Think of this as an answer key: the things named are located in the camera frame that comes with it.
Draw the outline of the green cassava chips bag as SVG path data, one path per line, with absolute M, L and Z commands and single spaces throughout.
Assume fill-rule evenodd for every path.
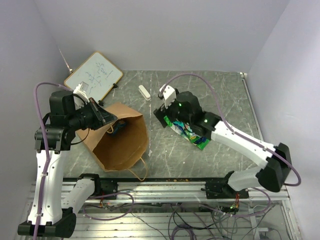
M 173 127 L 172 127 L 172 125 L 173 125 L 173 121 L 171 122 L 167 117 L 165 117 L 164 118 L 165 119 L 165 121 L 166 121 L 166 123 L 167 123 L 167 125 L 173 130 Z M 207 144 L 210 142 L 210 140 L 208 139 L 208 138 L 206 138 L 206 137 L 204 137 L 204 136 L 200 136 L 200 135 L 198 135 L 199 137 L 200 137 L 200 139 L 198 139 L 198 140 L 196 140 L 195 142 L 190 142 L 188 139 L 185 139 L 184 137 L 184 139 L 185 140 L 188 140 L 191 144 L 193 144 L 193 145 L 195 145 L 195 146 L 197 146 L 200 150 L 203 150 L 206 146 L 207 146 Z

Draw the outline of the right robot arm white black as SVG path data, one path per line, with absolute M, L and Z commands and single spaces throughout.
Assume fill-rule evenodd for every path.
M 220 186 L 226 198 L 247 188 L 263 187 L 277 193 L 290 173 L 289 147 L 258 140 L 223 122 L 222 118 L 202 109 L 198 98 L 189 91 L 179 92 L 167 86 L 159 91 L 163 104 L 154 110 L 161 125 L 170 127 L 190 143 L 202 149 L 210 141 L 224 144 L 252 160 L 256 167 L 230 171 Z

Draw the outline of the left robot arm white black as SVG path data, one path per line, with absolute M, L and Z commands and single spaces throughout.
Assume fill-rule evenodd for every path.
M 76 214 L 86 199 L 96 199 L 102 193 L 98 174 L 88 173 L 80 176 L 66 199 L 62 199 L 65 163 L 76 131 L 95 131 L 118 118 L 93 98 L 85 99 L 67 90 L 53 92 L 49 107 L 50 112 L 40 120 L 41 126 L 34 134 L 38 169 L 33 205 L 17 233 L 34 238 L 69 238 L 76 226 Z

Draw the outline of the teal Fox's mint candy bag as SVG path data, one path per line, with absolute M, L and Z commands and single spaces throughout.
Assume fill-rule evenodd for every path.
M 188 125 L 181 121 L 174 121 L 172 123 L 172 127 L 177 134 L 181 135 L 183 138 L 189 140 L 192 143 L 200 139 L 200 137 L 195 134 Z

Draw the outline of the brown paper bag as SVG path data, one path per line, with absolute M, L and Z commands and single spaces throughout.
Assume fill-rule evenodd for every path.
M 107 130 L 117 121 L 98 130 L 78 130 L 76 134 L 104 172 L 130 171 L 139 181 L 148 176 L 148 167 L 143 159 L 149 145 L 145 118 L 142 113 L 116 102 L 105 109 L 124 120 L 126 126 L 115 135 Z

